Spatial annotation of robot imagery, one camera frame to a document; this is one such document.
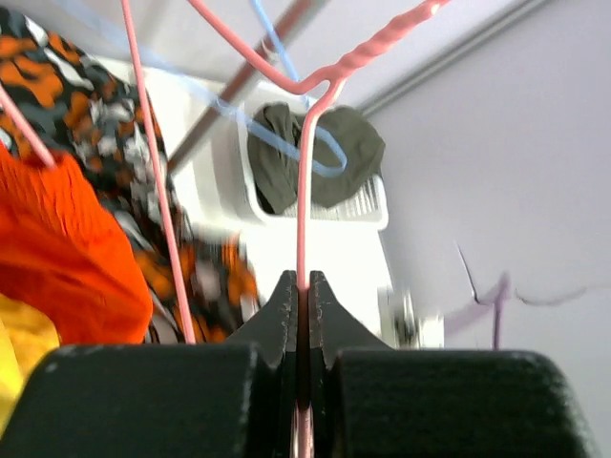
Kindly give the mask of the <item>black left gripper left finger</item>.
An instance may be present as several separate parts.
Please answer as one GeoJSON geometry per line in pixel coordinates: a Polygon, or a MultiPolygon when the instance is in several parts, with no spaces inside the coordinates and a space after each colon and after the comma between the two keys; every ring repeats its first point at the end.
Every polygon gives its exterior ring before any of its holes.
{"type": "Polygon", "coordinates": [[[223,343],[65,345],[34,369],[5,457],[288,457],[296,276],[223,343]]]}

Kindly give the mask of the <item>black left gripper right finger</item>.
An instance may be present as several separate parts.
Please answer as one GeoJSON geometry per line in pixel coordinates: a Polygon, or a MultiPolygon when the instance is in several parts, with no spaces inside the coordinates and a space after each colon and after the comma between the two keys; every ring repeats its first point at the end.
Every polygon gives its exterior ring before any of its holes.
{"type": "Polygon", "coordinates": [[[514,350],[393,349],[310,275],[318,457],[598,457],[563,372],[514,350]]]}

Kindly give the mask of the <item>yellow shorts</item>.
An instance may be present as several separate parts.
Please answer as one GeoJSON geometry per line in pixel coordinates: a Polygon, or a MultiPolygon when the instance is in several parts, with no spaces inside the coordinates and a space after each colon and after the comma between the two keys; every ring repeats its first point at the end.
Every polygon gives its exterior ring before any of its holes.
{"type": "Polygon", "coordinates": [[[56,329],[46,315],[1,296],[1,432],[32,371],[59,345],[56,329]]]}

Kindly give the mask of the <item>pink wire hanger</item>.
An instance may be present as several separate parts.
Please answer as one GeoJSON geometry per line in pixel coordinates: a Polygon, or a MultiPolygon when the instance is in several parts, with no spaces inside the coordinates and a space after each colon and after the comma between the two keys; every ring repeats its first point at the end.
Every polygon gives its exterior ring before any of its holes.
{"type": "Polygon", "coordinates": [[[311,210],[311,173],[313,167],[312,148],[317,122],[322,113],[337,99],[348,78],[357,70],[366,67],[376,57],[389,51],[419,24],[432,18],[447,3],[445,1],[424,1],[415,8],[392,18],[389,23],[368,41],[358,45],[343,55],[337,63],[324,66],[305,79],[295,82],[279,73],[262,57],[246,45],[228,26],[226,26],[203,2],[193,1],[191,5],[246,61],[283,90],[292,94],[306,94],[321,83],[328,84],[326,92],[310,108],[305,116],[301,135],[298,181],[297,211],[297,288],[298,327],[297,327],[297,429],[298,457],[314,455],[313,414],[310,406],[309,387],[309,270],[306,249],[308,225],[311,210]]]}
{"type": "MultiPolygon", "coordinates": [[[[148,149],[150,154],[150,163],[153,168],[156,188],[158,194],[158,209],[162,217],[162,225],[164,235],[166,237],[167,249],[170,258],[170,263],[173,272],[173,280],[179,305],[180,319],[182,322],[182,333],[187,344],[195,344],[195,331],[190,314],[189,302],[186,295],[183,273],[181,268],[179,249],[174,230],[174,222],[172,221],[172,213],[167,197],[166,175],[161,166],[158,153],[158,143],[155,135],[155,127],[153,122],[152,111],[149,102],[149,96],[145,87],[144,72],[142,69],[140,54],[137,45],[136,30],[133,22],[130,2],[121,0],[122,13],[125,23],[126,36],[129,43],[134,75],[137,83],[138,98],[140,107],[143,113],[143,122],[147,135],[148,149]]],[[[53,155],[50,153],[46,145],[40,139],[39,135],[32,128],[32,125],[23,116],[19,108],[14,104],[13,100],[6,93],[4,87],[1,87],[1,107],[4,112],[12,119],[15,126],[22,132],[24,137],[30,142],[34,152],[41,159],[42,163],[47,167],[53,167],[53,155]]]]}

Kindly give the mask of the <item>camouflage orange black shorts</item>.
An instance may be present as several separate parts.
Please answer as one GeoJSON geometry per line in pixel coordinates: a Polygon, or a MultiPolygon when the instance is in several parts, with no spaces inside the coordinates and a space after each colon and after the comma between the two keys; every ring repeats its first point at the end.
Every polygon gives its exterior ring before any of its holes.
{"type": "MultiPolygon", "coordinates": [[[[130,242],[153,305],[142,343],[183,342],[137,86],[23,13],[3,8],[1,87],[53,155],[54,166],[62,156],[76,161],[130,242]]],[[[151,111],[164,171],[163,138],[151,111]]],[[[47,167],[7,114],[1,116],[3,150],[47,167]]],[[[173,189],[167,197],[196,342],[222,342],[243,325],[242,306],[259,300],[254,275],[236,239],[200,238],[173,189]]]]}

